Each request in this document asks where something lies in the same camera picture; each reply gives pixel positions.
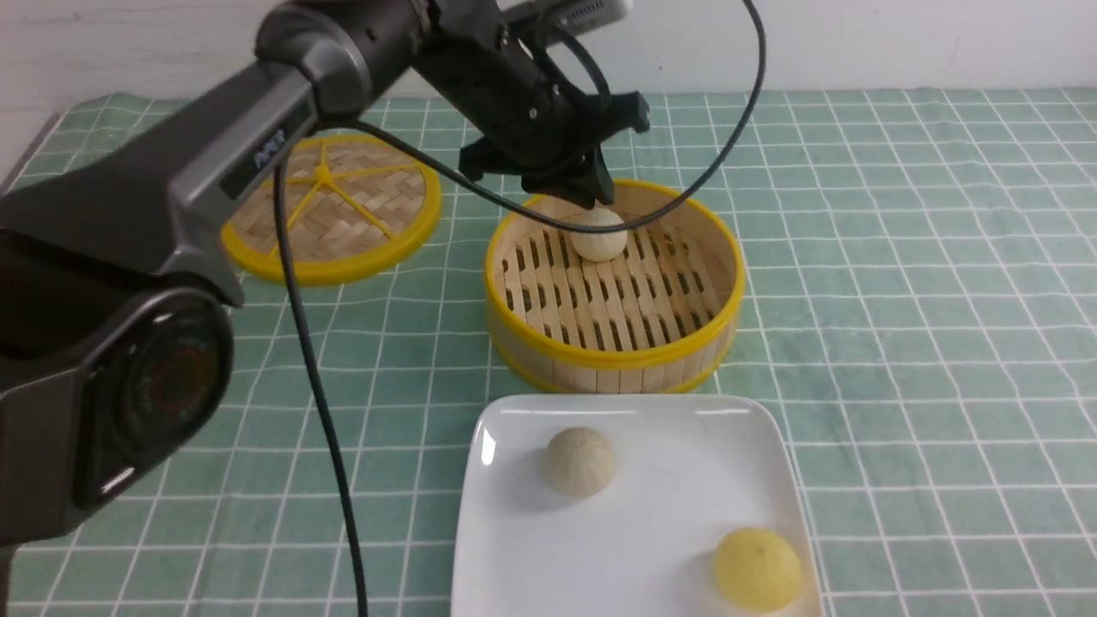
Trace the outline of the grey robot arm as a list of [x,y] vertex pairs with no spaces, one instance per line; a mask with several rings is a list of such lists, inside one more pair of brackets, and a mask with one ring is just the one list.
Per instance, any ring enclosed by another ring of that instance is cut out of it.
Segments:
[[614,200],[600,147],[651,126],[586,94],[540,3],[287,1],[255,61],[77,171],[3,197],[3,548],[65,536],[195,436],[230,383],[244,304],[222,229],[291,149],[414,70],[479,130],[461,178]]

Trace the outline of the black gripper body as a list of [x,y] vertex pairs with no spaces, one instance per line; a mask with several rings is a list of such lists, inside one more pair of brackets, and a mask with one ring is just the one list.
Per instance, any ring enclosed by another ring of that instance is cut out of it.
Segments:
[[414,70],[480,133],[459,172],[583,181],[584,156],[651,128],[641,93],[611,93],[578,40],[551,22],[513,30],[494,1],[431,1]]

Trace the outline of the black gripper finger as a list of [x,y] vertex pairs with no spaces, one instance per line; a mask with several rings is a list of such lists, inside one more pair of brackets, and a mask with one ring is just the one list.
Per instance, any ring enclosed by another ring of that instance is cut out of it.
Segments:
[[556,198],[577,207],[592,206],[592,193],[581,180],[524,176],[524,191],[530,195]]

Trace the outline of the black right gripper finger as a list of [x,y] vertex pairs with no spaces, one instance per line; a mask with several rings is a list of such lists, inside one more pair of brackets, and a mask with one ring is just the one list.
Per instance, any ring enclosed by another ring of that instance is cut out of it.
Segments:
[[614,204],[614,179],[608,172],[602,153],[587,153],[584,156],[583,192],[583,207]]

